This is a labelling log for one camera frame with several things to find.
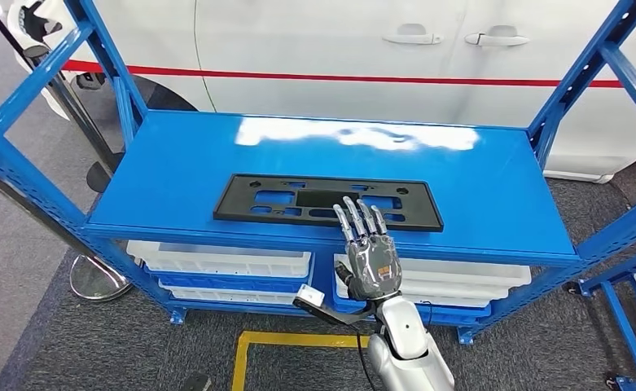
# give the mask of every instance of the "blue steel frame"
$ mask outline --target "blue steel frame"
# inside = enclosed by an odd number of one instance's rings
[[[593,292],[598,289],[603,290],[607,302],[615,315],[617,326],[620,328],[622,335],[625,337],[629,351],[632,353],[632,357],[636,363],[636,335],[634,334],[634,330],[627,319],[627,315],[625,314],[625,310],[622,308],[620,300],[615,294],[614,288],[615,283],[623,281],[629,282],[629,285],[634,290],[634,295],[636,296],[636,280],[634,280],[634,275],[636,275],[636,255],[631,257],[629,260],[606,270],[601,275],[597,275],[586,281],[580,281],[579,286],[581,288],[581,294],[586,297],[592,296]],[[636,382],[629,378],[618,376],[616,378],[616,382],[621,391],[636,390]]]
[[[147,116],[147,106],[143,97],[128,74],[93,2],[91,0],[65,0],[65,2],[77,22],[77,27],[0,107],[0,179],[11,184],[36,206],[49,213],[104,261],[125,275],[152,300],[162,305],[171,314],[174,323],[183,321],[187,309],[302,315],[303,313],[298,309],[279,309],[270,305],[249,308],[240,304],[183,301],[172,298],[169,291],[160,288],[157,282],[136,266],[112,240],[86,234],[83,228],[87,218],[80,209],[25,159],[20,151],[4,139],[4,132],[18,119],[42,87],[83,42],[88,42],[107,79],[114,87],[127,147]],[[541,167],[545,165],[550,153],[560,120],[605,63],[613,68],[636,103],[636,70],[619,50],[619,45],[627,38],[635,25],[636,0],[620,0],[531,125],[524,130]],[[477,333],[634,242],[636,242],[636,207],[580,244],[577,247],[580,259],[546,259],[545,264],[551,267],[548,267],[530,285],[517,288],[507,299],[493,301],[491,315],[480,318],[477,325],[458,327],[460,342],[472,343],[472,338]],[[469,256],[467,259],[477,259],[471,254],[460,253],[459,260],[464,260],[464,255]],[[484,258],[482,261],[502,263],[502,259],[492,257]]]

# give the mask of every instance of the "blue shelf top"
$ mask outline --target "blue shelf top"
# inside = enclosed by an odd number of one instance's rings
[[[392,231],[404,257],[554,266],[578,259],[526,133],[486,126],[150,111],[85,230],[343,250],[336,227],[213,220],[232,174],[425,181],[445,229]]]

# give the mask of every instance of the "car door handle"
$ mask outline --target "car door handle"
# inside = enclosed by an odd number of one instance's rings
[[[383,35],[383,39],[387,42],[410,45],[436,45],[442,42],[441,35],[428,33],[426,28],[418,23],[402,24],[395,33]]]
[[[514,26],[498,25],[491,27],[487,33],[469,34],[464,41],[476,46],[518,46],[530,39],[519,35]]]

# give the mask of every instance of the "black cable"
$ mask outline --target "black cable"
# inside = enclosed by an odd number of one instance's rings
[[[430,301],[421,301],[421,303],[428,304],[428,324],[426,325],[426,330],[430,332],[430,323],[432,323],[432,303]]]
[[[371,375],[368,374],[368,370],[366,368],[366,358],[363,357],[363,348],[361,347],[361,332],[352,324],[349,324],[349,327],[351,327],[356,332],[356,344],[358,345],[358,357],[361,358],[361,365],[363,366],[363,373],[366,374],[366,378],[368,379],[368,383],[371,384],[371,388],[373,389],[373,391],[377,391],[377,389],[375,389],[375,384],[373,383],[373,380],[371,379]]]

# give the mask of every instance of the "robot finger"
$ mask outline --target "robot finger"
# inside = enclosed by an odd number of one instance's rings
[[[372,205],[371,209],[373,209],[373,214],[375,215],[375,221],[378,223],[378,232],[381,235],[386,235],[387,234],[387,224],[385,224],[384,222],[384,217],[382,215],[382,213],[380,212],[380,209],[378,209],[377,206]]]
[[[361,209],[361,212],[363,212],[363,219],[366,220],[366,225],[368,226],[369,233],[371,233],[372,235],[377,234],[378,230],[377,228],[375,228],[375,220],[373,220],[373,215],[371,214],[371,210],[368,209],[368,206],[366,205],[366,203],[363,202],[363,200],[361,200],[360,198],[356,200],[356,204],[358,204],[358,207]]]
[[[363,226],[363,220],[361,220],[361,214],[358,212],[358,209],[356,209],[356,205],[346,195],[342,200],[344,200],[346,207],[349,208],[351,219],[353,220],[353,224],[356,227],[356,233],[358,234],[358,237],[366,236],[366,228]]]
[[[335,213],[337,213],[337,218],[339,218],[341,231],[344,232],[346,243],[353,242],[353,232],[351,231],[349,220],[346,218],[346,213],[344,213],[344,210],[338,204],[332,205],[332,208],[335,210]]]

